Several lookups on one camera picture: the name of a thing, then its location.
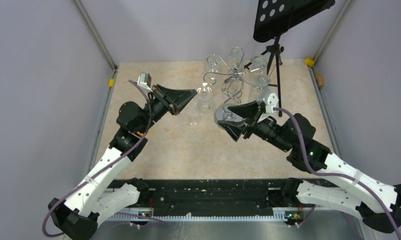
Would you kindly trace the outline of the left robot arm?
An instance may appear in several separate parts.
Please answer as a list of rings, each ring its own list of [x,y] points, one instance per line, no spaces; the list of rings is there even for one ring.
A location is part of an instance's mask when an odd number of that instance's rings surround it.
[[[116,119],[119,129],[102,157],[70,193],[49,203],[54,225],[72,240],[89,240],[103,222],[120,210],[146,205],[148,187],[138,178],[125,182],[112,193],[104,192],[141,153],[150,128],[167,113],[180,114],[197,93],[195,89],[170,89],[156,84],[149,93],[142,93],[146,100],[144,107],[134,101],[123,103]]]

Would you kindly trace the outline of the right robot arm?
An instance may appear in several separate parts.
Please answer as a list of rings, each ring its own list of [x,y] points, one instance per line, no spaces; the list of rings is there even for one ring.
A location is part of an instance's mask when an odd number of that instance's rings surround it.
[[[301,114],[288,114],[279,125],[272,117],[281,108],[269,101],[230,105],[227,111],[239,120],[220,117],[218,126],[237,141],[255,135],[287,152],[287,160],[298,170],[321,177],[333,187],[306,180],[288,179],[281,188],[282,201],[288,206],[318,205],[348,214],[382,233],[400,233],[401,184],[376,180],[348,164],[327,146],[314,140],[315,128]]]

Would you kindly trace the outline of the clear wine glass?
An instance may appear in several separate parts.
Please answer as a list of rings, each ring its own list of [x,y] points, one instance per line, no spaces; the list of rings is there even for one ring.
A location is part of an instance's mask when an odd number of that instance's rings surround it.
[[[198,111],[198,101],[191,101],[187,106],[187,120],[191,127],[197,126],[200,122],[200,114]]]
[[[214,101],[214,91],[211,87],[211,84],[207,82],[203,82],[201,87],[197,90],[197,102],[196,102],[196,110],[201,114],[209,114],[211,115],[216,108],[216,104]]]

